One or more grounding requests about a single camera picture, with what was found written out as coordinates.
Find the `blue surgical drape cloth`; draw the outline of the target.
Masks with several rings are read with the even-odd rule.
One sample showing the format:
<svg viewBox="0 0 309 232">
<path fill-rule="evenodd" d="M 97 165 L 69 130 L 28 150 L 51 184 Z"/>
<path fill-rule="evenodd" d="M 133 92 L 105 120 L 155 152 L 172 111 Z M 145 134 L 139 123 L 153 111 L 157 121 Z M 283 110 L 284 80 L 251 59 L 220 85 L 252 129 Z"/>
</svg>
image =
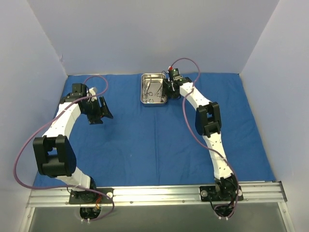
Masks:
<svg viewBox="0 0 309 232">
<path fill-rule="evenodd" d="M 273 181 L 261 136 L 242 81 L 236 73 L 189 74 L 198 90 L 219 103 L 222 143 L 239 181 Z M 70 76 L 63 90 L 86 82 L 104 93 L 113 119 L 90 125 L 81 115 L 70 134 L 77 167 L 100 187 L 209 184 L 213 165 L 195 130 L 195 110 L 188 102 L 169 100 L 160 106 L 140 101 L 140 74 L 104 79 Z"/>
</svg>

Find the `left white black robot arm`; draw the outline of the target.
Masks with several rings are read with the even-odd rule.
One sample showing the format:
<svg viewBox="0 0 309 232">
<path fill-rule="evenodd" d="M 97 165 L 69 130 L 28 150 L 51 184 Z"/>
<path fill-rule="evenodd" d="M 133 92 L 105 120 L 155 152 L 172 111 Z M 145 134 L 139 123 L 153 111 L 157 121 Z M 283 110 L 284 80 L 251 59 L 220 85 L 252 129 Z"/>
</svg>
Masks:
<svg viewBox="0 0 309 232">
<path fill-rule="evenodd" d="M 86 115 L 90 125 L 102 124 L 102 118 L 112 119 L 104 97 L 98 95 L 95 87 L 86 84 L 72 85 L 72 91 L 62 97 L 55 120 L 42 137 L 33 140 L 33 149 L 38 171 L 41 175 L 56 178 L 80 191 L 80 197 L 87 203 L 97 198 L 93 178 L 77 167 L 77 159 L 69 138 L 80 115 Z"/>
</svg>

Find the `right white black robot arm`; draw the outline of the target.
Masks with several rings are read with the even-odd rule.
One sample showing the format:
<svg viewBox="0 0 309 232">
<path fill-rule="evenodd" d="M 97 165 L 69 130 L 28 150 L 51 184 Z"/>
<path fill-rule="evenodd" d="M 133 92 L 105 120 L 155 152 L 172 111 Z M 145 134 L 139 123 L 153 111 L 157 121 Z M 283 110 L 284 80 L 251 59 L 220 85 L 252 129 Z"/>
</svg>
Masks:
<svg viewBox="0 0 309 232">
<path fill-rule="evenodd" d="M 226 199 L 231 194 L 238 194 L 239 185 L 234 171 L 228 164 L 221 137 L 221 113 L 217 102 L 204 97 L 188 77 L 182 77 L 177 68 L 169 67 L 169 78 L 163 81 L 162 95 L 176 99 L 183 97 L 183 113 L 185 103 L 189 102 L 196 111 L 195 129 L 205 141 L 213 164 L 215 188 L 219 199 Z"/>
</svg>

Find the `stainless steel instrument tray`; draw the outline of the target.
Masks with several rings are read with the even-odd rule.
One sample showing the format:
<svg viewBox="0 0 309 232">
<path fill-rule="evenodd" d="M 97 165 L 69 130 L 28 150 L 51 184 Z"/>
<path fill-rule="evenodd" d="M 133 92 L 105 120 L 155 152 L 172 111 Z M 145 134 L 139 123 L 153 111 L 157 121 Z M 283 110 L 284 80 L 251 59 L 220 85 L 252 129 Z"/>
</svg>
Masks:
<svg viewBox="0 0 309 232">
<path fill-rule="evenodd" d="M 144 103 L 142 99 L 142 94 L 143 94 L 142 81 L 144 81 L 144 79 L 148 79 L 150 76 L 152 77 L 152 83 L 149 89 L 149 96 L 147 99 L 147 103 Z M 158 88 L 158 82 L 163 81 L 164 79 L 166 79 L 166 75 L 164 73 L 144 73 L 141 76 L 140 78 L 140 101 L 143 105 L 155 106 L 155 105 L 163 105 L 166 103 L 166 101 L 162 97 L 157 98 L 154 96 Z"/>
</svg>

